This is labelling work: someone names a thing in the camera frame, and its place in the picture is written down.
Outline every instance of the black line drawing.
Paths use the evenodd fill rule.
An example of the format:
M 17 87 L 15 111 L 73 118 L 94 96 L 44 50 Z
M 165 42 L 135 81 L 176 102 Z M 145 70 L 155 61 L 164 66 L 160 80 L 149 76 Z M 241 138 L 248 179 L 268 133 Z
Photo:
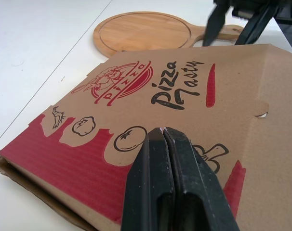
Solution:
M 200 145 L 193 145 L 193 147 L 195 148 L 195 150 L 200 154 L 200 156 L 205 160 L 205 161 L 210 161 L 215 163 L 216 168 L 214 170 L 215 174 L 217 174 L 220 170 L 220 163 L 215 160 L 215 158 L 219 157 L 219 156 L 223 156 L 229 153 L 228 148 L 226 148 L 223 144 L 221 143 L 217 143 L 215 144 L 211 149 L 209 149 L 208 151 L 205 151 L 205 149 L 200 146 Z
M 53 125 L 53 129 L 57 128 L 59 126 L 59 124 L 61 124 L 63 122 L 63 119 L 65 118 L 64 114 L 65 112 L 58 112 L 56 111 L 57 107 L 53 108 L 52 114 L 54 116 L 54 125 Z
M 88 116 L 76 122 L 72 127 L 72 131 L 79 136 L 86 136 L 87 134 L 91 133 L 95 127 L 96 123 L 94 118 L 92 116 Z
M 129 152 L 144 142 L 147 131 L 142 126 L 133 126 L 125 130 L 114 140 L 114 148 L 119 152 Z

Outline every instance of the white surface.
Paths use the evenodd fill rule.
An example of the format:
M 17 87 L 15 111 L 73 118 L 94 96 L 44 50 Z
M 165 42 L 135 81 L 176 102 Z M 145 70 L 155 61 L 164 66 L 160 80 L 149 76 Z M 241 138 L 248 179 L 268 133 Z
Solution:
M 87 30 L 89 25 L 100 13 L 95 14 L 94 12 L 96 9 L 102 10 L 108 2 L 84 1 L 83 3 L 84 8 L 80 11 L 74 10 L 75 7 L 77 7 L 77 9 L 81 7 L 80 1 L 77 1 L 76 5 L 74 3 L 67 4 L 65 1 L 62 4 L 51 2 L 49 7 L 40 10 L 37 9 L 41 14 L 32 14 L 33 24 L 31 24 L 31 29 L 25 27 L 25 25 L 20 25 L 20 23 L 16 23 L 14 26 L 9 23 L 9 21 L 12 22 L 12 20 L 20 22 L 25 18 L 25 15 L 20 14 L 15 14 L 14 19 L 9 15 L 9 19 L 4 19 L 4 21 L 7 20 L 8 23 L 4 23 L 2 26 L 0 25 L 0 47 L 8 47 L 8 44 L 11 45 L 10 42 L 12 42 L 12 40 L 10 40 L 10 38 L 6 40 L 4 35 L 2 35 L 3 31 L 5 31 L 4 27 L 8 25 L 12 27 L 12 30 L 16 31 L 16 37 L 19 37 L 20 42 L 24 45 L 20 50 L 13 51 L 12 49 L 4 49 L 4 51 L 2 51 L 2 49 L 0 49 L 0 101 L 2 102 L 0 103 L 0 124 L 4 121 L 4 125 L 0 125 L 0 135 L 20 113 L 0 138 L 0 149 L 21 133 L 32 119 L 48 106 L 56 103 L 67 92 L 79 84 L 92 69 L 107 60 L 105 56 L 95 49 L 92 40 L 93 30 L 101 21 L 119 13 L 131 11 L 157 11 L 173 14 L 194 25 L 205 26 L 207 18 L 213 8 L 212 0 L 113 0 L 94 24 Z M 45 15 L 44 12 L 55 11 L 56 6 L 53 6 L 53 4 L 60 8 L 61 6 L 65 6 L 66 9 L 70 6 L 71 10 L 68 10 L 68 13 L 72 15 L 68 17 L 65 13 L 62 13 L 65 14 L 62 17 L 67 17 L 66 20 L 69 20 L 69 23 L 64 18 L 59 17 L 57 19 L 57 15 L 54 15 L 54 19 L 51 20 L 53 23 L 45 27 L 47 30 L 44 33 L 46 36 L 45 39 L 48 39 L 49 42 L 46 42 L 46 45 L 41 47 L 38 46 L 38 42 L 35 41 L 35 39 L 30 38 L 36 37 L 36 33 L 39 33 L 38 27 L 42 27 L 42 25 L 40 25 L 40 23 L 38 24 L 38 22 L 43 24 L 40 17 Z M 1 11 L 8 11 L 8 9 L 4 6 L 0 9 L 0 18 L 4 15 Z M 71 28 L 71 24 L 77 23 L 77 21 L 79 22 L 82 18 L 84 18 L 84 21 L 80 24 L 83 24 L 83 26 Z M 246 21 L 232 18 L 231 12 L 229 12 L 226 16 L 226 24 L 245 26 Z M 54 25 L 57 26 L 55 30 L 51 31 L 50 27 L 54 27 Z M 54 33 L 58 33 L 58 30 L 66 30 L 66 36 L 53 36 Z M 63 39 L 66 40 L 69 38 L 72 40 L 71 46 L 69 42 L 66 41 L 66 43 L 68 43 L 66 47 L 58 47 L 59 44 L 62 44 L 61 41 Z M 271 43 L 292 52 L 291 46 L 274 20 L 270 21 L 257 43 Z M 14 67 L 15 69 L 11 67 L 11 64 L 19 65 L 19 61 L 21 60 L 24 60 L 21 66 Z M 20 74 L 22 67 L 28 68 L 27 75 Z M 11 180 L 0 175 L 0 231 L 13 230 L 8 224 L 8 220 L 11 220 L 12 225 L 16 224 L 14 230 L 19 230 L 16 227 L 20 227 L 20 229 L 24 231 L 40 230 L 39 227 L 42 227 L 41 230 L 79 230 L 68 224 L 60 216 L 55 215 L 51 209 L 45 206 L 44 203 L 35 196 L 32 196 L 29 192 L 17 186 Z

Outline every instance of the wooden pizza board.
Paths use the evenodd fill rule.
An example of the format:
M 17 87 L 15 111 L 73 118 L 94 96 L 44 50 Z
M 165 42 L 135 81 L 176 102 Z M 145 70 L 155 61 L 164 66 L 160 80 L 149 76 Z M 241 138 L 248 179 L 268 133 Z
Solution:
M 242 27 L 225 26 L 218 39 L 237 39 Z M 111 57 L 118 51 L 143 51 L 192 47 L 203 39 L 205 27 L 158 12 L 130 12 L 110 17 L 93 32 L 96 48 Z

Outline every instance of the white table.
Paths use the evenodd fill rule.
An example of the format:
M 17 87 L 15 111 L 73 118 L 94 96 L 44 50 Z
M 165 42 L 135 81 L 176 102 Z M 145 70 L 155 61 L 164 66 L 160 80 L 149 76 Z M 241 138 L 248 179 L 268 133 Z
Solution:
M 101 21 L 119 13 L 156 11 L 205 26 L 213 6 L 212 0 L 0 0 L 0 149 L 107 60 L 92 41 Z M 245 26 L 246 21 L 229 12 L 226 24 Z M 257 43 L 292 52 L 275 20 Z M 0 175 L 0 231 L 11 230 L 80 229 Z

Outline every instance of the corrugated cardboard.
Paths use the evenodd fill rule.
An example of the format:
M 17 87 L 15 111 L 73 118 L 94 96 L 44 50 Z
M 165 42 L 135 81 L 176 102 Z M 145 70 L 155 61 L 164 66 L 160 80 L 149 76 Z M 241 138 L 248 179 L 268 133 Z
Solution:
M 32 192 L 35 196 L 44 201 L 51 209 L 53 209 L 56 213 L 61 215 L 70 223 L 87 231 L 97 230 L 92 225 L 87 223 L 82 217 L 78 216 L 64 204 L 56 200 L 54 196 L 44 191 L 42 187 L 38 185 L 39 182 L 36 181 L 36 177 L 33 174 L 29 172 L 27 173 L 24 172 L 25 175 L 23 175 L 22 171 L 18 171 L 11 164 L 9 164 L 2 156 L 0 156 L 0 173 L 11 178 L 19 185 L 24 187 L 26 190 Z
M 155 127 L 191 139 L 241 230 L 292 230 L 292 54 L 271 45 L 120 52 L 0 156 L 115 231 L 127 173 Z

